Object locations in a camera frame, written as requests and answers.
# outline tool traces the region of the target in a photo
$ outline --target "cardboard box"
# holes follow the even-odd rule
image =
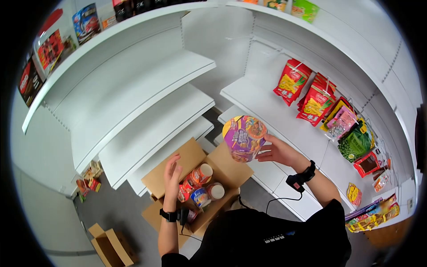
[[[179,177],[180,182],[182,182],[186,175],[194,168],[202,163],[207,163],[212,167],[214,173],[209,183],[204,186],[206,187],[210,183],[220,182],[225,189],[223,198],[212,201],[208,206],[204,207],[203,210],[197,208],[191,198],[184,203],[177,200],[177,208],[184,205],[199,213],[191,224],[185,225],[183,234],[192,235],[194,233],[203,236],[208,224],[217,216],[220,210],[224,206],[230,206],[237,199],[240,192],[239,187],[254,174],[254,171],[246,163],[239,163],[233,160],[225,143],[221,143],[211,154],[206,156],[196,140],[191,138],[187,143],[178,148],[176,152],[179,152],[181,155],[177,164],[181,165],[183,168],[182,174]],[[141,179],[152,192],[152,197],[155,200],[154,204],[142,212],[142,216],[154,229],[156,229],[156,231],[160,230],[162,217],[159,215],[159,210],[163,206],[165,192],[163,173],[168,160],[169,157]],[[178,233],[181,233],[182,226],[179,225],[179,222],[177,222],[177,229]],[[187,236],[178,236],[180,248],[188,238]]]
[[[94,236],[91,242],[105,266],[124,267],[138,261],[121,232],[104,231],[97,223],[89,228],[89,232]]]

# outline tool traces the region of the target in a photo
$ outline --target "instant noodle cup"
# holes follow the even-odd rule
[[[212,200],[219,200],[225,194],[224,187],[218,182],[208,185],[206,191]]]
[[[194,191],[190,197],[199,208],[206,207],[212,201],[209,199],[208,193],[203,187]]]
[[[214,171],[212,170],[211,166],[209,166],[207,163],[203,163],[192,171],[193,181],[196,184],[202,186],[202,184],[205,184],[211,180],[213,172]]]
[[[222,136],[237,162],[250,162],[264,145],[266,126],[257,118],[237,116],[224,124]]]

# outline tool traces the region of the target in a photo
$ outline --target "red snack box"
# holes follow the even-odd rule
[[[325,116],[327,111],[335,103],[335,96],[328,94],[325,87],[317,82],[313,82],[304,99],[301,111],[296,116],[297,119],[309,121],[314,127]]]
[[[307,83],[312,70],[296,59],[290,59],[283,69],[277,87],[273,90],[278,96],[282,96],[285,103],[290,106],[295,101],[301,89]]]

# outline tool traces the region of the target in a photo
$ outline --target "snack box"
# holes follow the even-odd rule
[[[180,154],[181,158],[177,161],[177,164],[181,165],[183,169],[179,177],[179,182],[201,163],[207,163],[212,167],[213,175],[211,180],[204,186],[220,182],[224,187],[224,197],[212,201],[203,209],[198,208],[192,199],[188,199],[184,203],[177,200],[177,208],[184,205],[190,210],[197,212],[197,217],[194,221],[191,224],[187,223],[185,225],[183,234],[192,235],[194,233],[198,236],[203,236],[210,221],[213,220],[222,209],[229,208],[237,199],[239,187],[254,174],[254,171],[246,163],[239,163],[233,160],[224,142],[212,151],[212,153],[207,155],[196,140],[191,138],[171,155],[175,153]],[[156,168],[141,179],[152,192],[151,196],[154,200],[154,203],[142,212],[142,216],[156,231],[160,230],[161,216],[159,215],[159,210],[163,207],[165,192],[163,173],[169,158],[170,157],[163,160]],[[181,228],[182,226],[177,222],[178,233],[181,233]],[[178,235],[179,247],[182,247],[188,238],[188,236]]]

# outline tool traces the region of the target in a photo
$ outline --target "black cable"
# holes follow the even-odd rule
[[[184,225],[182,226],[181,234],[179,234],[179,235],[184,235],[184,234],[182,233],[182,231],[184,231]],[[191,235],[185,235],[185,236],[189,236],[189,237],[194,238],[194,239],[197,239],[197,240],[199,240],[199,241],[201,242],[201,240],[200,240],[200,239],[195,238],[194,236],[191,236]]]
[[[267,214],[268,205],[270,205],[270,202],[275,201],[275,200],[295,200],[295,201],[298,201],[298,200],[301,200],[301,198],[302,198],[302,193],[300,192],[300,194],[301,194],[301,196],[300,196],[297,200],[296,200],[296,199],[294,199],[294,198],[287,198],[287,197],[279,197],[279,198],[275,198],[275,199],[273,199],[273,200],[270,200],[270,201],[268,202],[268,204],[267,204],[266,214]]]

